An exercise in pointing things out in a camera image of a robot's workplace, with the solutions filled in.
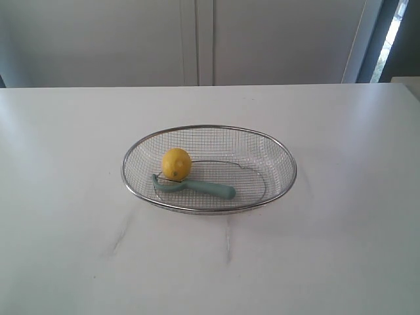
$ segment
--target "wire mesh basket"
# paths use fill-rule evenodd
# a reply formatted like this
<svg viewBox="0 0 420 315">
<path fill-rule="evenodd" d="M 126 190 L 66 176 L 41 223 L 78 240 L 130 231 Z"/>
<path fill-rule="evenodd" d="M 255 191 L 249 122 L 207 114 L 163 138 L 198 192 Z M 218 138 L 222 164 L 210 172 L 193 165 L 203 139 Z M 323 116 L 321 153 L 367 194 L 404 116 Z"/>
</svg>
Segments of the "wire mesh basket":
<svg viewBox="0 0 420 315">
<path fill-rule="evenodd" d="M 189 153 L 188 180 L 229 185 L 236 191 L 234 198 L 156 189 L 152 177 L 162 177 L 162 157 L 171 148 Z M 128 150 L 121 167 L 126 187 L 137 197 L 168 210 L 203 215 L 238 213 L 271 202 L 293 186 L 296 175 L 295 159 L 281 142 L 257 131 L 221 125 L 177 127 L 148 135 Z"/>
</svg>

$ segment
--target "peeler handle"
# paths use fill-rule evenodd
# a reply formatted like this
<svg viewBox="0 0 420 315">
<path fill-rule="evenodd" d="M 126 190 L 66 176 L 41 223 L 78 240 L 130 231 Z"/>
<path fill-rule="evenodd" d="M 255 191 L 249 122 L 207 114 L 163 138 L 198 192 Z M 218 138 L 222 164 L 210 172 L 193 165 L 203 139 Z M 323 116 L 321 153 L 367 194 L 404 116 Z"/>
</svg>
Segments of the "peeler handle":
<svg viewBox="0 0 420 315">
<path fill-rule="evenodd" d="M 210 194 L 222 199 L 233 199 L 236 195 L 235 188 L 227 185 L 213 184 L 212 182 L 201 182 L 198 180 L 186 179 L 183 181 L 186 188 Z"/>
</svg>

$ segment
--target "table surface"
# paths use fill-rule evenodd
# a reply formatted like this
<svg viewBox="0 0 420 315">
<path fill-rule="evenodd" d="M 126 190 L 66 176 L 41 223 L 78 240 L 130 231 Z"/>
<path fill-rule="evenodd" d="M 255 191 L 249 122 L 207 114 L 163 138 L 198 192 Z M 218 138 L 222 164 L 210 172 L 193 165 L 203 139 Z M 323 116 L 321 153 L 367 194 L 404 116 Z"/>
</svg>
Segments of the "table surface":
<svg viewBox="0 0 420 315">
<path fill-rule="evenodd" d="M 294 187 L 217 217 L 124 187 L 136 140 L 201 123 L 282 141 Z M 5 89 L 0 128 L 0 314 L 420 314 L 420 103 L 401 84 Z"/>
</svg>

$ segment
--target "oval basket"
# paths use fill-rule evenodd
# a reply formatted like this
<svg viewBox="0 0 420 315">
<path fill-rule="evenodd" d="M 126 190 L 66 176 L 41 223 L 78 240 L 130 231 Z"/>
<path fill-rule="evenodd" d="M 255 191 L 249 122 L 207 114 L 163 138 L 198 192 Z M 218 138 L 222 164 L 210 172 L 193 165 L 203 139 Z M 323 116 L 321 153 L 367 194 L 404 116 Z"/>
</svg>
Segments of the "oval basket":
<svg viewBox="0 0 420 315">
<path fill-rule="evenodd" d="M 233 186 L 234 199 L 193 190 L 160 192 L 152 175 L 171 148 L 192 158 L 188 179 Z M 289 150 L 271 136 L 222 125 L 193 125 L 152 133 L 125 154 L 121 176 L 137 197 L 159 207 L 196 215 L 225 215 L 250 210 L 284 195 L 295 182 L 297 166 Z"/>
</svg>

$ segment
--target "lemon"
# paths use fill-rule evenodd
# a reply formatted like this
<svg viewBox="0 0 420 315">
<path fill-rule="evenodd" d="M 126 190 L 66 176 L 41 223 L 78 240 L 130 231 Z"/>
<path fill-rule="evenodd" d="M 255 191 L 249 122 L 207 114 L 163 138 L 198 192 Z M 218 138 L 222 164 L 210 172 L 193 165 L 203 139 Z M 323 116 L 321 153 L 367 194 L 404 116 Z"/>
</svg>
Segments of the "lemon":
<svg viewBox="0 0 420 315">
<path fill-rule="evenodd" d="M 182 180 L 190 174 L 191 158 L 183 149 L 170 149 L 162 159 L 163 174 L 171 180 Z"/>
</svg>

